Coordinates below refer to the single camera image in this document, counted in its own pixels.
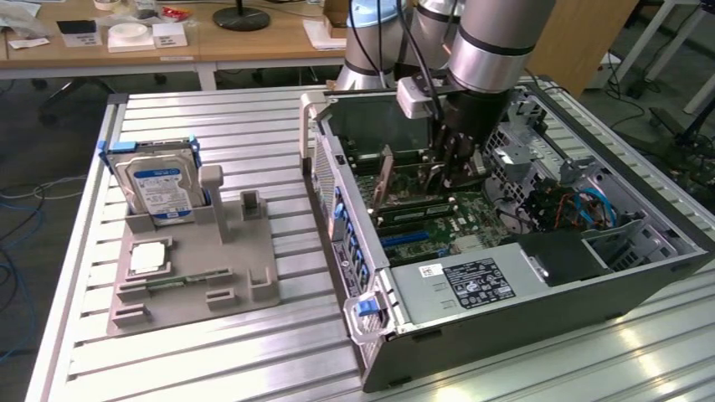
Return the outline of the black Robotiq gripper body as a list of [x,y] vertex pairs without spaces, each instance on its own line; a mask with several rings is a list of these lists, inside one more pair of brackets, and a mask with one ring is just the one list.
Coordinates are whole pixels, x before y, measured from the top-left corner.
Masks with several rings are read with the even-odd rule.
[[443,102],[439,129],[471,138],[487,138],[502,121],[513,91],[482,93],[471,90],[450,93]]

